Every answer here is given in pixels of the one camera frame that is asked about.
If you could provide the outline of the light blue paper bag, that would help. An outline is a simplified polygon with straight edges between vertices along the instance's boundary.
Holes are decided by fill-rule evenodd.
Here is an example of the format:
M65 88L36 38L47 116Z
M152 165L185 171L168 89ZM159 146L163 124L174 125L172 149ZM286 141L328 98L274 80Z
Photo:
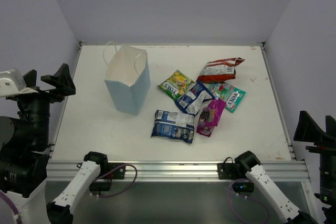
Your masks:
M151 85L148 53L129 45L115 51L105 62L105 84L118 111L138 115Z

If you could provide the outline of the green mint candy bag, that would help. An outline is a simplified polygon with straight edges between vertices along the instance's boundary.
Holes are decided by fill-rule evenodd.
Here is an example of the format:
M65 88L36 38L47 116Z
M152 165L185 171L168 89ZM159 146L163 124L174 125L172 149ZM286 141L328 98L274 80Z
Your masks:
M227 82L216 82L209 86L209 91L215 96L221 98L226 102L226 109L230 113L234 113L242 99L244 98L246 92L227 83Z

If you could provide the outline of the magenta candy bag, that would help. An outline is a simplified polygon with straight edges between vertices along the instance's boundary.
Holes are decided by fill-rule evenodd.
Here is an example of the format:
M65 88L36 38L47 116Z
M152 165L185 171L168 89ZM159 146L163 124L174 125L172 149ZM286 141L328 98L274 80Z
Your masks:
M196 132L200 135L210 137L215 127L219 125L226 102L221 98L212 100L202 109L199 116Z

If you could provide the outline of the red snack mix bag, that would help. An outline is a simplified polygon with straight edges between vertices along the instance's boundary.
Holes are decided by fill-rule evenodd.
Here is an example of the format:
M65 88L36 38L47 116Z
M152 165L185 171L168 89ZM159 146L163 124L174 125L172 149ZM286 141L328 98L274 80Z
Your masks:
M236 78L236 67L243 63L243 58L227 58L209 61L198 75L196 81L203 83L225 82Z

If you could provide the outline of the yellow green Fox's candy bag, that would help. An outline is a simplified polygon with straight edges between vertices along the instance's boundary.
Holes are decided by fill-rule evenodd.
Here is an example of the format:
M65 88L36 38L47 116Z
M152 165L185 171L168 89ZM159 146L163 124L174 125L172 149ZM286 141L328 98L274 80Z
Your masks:
M169 78L160 83L158 87L175 101L180 98L192 84L195 84L195 82L190 77L176 70Z

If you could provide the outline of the blue white snack bag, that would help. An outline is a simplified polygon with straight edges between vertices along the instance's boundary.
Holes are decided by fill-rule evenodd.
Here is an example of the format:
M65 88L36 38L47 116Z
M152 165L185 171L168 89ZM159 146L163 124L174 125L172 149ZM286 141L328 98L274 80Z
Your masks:
M215 99L214 95L201 81L175 100L175 105L183 112L196 116L200 111L203 102Z

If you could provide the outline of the dark blue snack bar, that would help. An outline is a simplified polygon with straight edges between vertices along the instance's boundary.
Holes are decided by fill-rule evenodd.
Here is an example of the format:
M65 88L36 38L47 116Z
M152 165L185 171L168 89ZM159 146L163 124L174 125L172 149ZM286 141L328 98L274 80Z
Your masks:
M166 137L192 144L195 127L195 116L187 113L157 110L151 137Z

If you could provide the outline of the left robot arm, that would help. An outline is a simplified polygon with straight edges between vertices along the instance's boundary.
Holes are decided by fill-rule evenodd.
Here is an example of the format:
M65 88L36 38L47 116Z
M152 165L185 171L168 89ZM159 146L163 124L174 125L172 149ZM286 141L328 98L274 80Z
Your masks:
M108 158L98 152L86 154L65 190L46 202L50 105L74 95L76 88L67 64L55 74L41 77L51 85L50 90L40 89L36 80L35 70L1 73L1 96L18 106L18 118L1 117L1 199L9 205L16 223L72 223L89 186L96 178L107 176Z

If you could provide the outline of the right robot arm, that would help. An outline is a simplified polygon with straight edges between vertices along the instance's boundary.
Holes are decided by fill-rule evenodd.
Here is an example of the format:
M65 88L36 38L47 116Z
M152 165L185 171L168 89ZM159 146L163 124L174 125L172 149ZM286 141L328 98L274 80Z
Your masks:
M320 190L315 193L315 197L329 205L329 208L322 208L326 217L324 223L335 223L335 119L327 115L325 120L326 127L323 131L307 111L300 111L293 139L313 143L312 146L306 146L306 150L320 155ZM282 223L316 223L309 214L301 211L285 196L251 151L235 158L234 172L236 176L247 177L254 183Z

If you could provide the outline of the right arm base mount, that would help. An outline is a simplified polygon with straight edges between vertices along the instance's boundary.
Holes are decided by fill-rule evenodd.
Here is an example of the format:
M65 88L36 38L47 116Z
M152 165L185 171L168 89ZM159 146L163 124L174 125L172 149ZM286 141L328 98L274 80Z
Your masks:
M234 182L231 188L237 195L249 197L253 194L254 184L238 170L231 157L227 157L222 163L217 164L217 172L219 179Z

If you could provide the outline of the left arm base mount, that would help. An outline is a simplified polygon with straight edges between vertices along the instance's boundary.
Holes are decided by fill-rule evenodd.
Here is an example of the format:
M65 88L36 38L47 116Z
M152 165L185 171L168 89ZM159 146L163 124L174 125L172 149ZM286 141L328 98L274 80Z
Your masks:
M122 163L109 163L106 157L98 160L101 171L99 177L101 179L94 181L89 186L89 191L95 195L102 195L103 192L108 192L111 189L114 179L124 179L125 166Z

